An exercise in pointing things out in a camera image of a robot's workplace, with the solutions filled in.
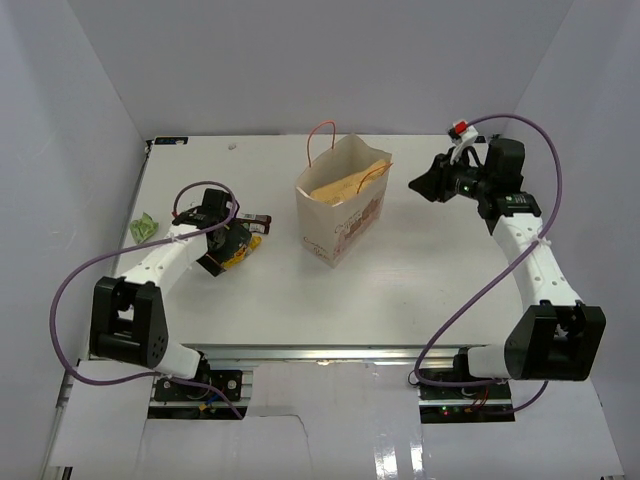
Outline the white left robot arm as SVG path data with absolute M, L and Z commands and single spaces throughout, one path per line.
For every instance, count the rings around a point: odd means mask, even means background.
M 221 275 L 249 254 L 252 234 L 232 194 L 208 188 L 199 205 L 174 214 L 166 239 L 120 277 L 96 283 L 89 349 L 177 378 L 180 391 L 199 399 L 210 390 L 210 368 L 203 353 L 170 339 L 163 295 L 194 264 Z

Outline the yellow snack packet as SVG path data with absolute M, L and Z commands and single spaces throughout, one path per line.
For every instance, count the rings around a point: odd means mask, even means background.
M 248 256 L 250 256 L 262 243 L 262 237 L 259 235 L 252 235 L 251 239 L 246 245 L 242 245 L 239 247 L 234 254 L 227 260 L 225 260 L 221 266 L 227 271 L 230 268 L 236 266 L 237 264 L 244 261 Z

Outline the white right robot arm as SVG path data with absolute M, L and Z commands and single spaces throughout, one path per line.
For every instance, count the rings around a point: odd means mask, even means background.
M 468 348 L 451 374 L 453 390 L 466 399 L 488 380 L 586 380 L 606 325 L 602 309 L 570 286 L 546 242 L 538 203 L 521 189 L 524 160 L 524 144 L 512 139 L 490 141 L 484 160 L 471 146 L 453 147 L 408 184 L 430 202 L 475 200 L 520 293 L 523 315 L 509 335 Z

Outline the large brown chips bag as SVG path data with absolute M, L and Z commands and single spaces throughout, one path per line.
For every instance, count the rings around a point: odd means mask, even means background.
M 380 159 L 365 170 L 313 190 L 310 197 L 329 206 L 345 203 L 386 174 L 392 165 L 390 160 Z

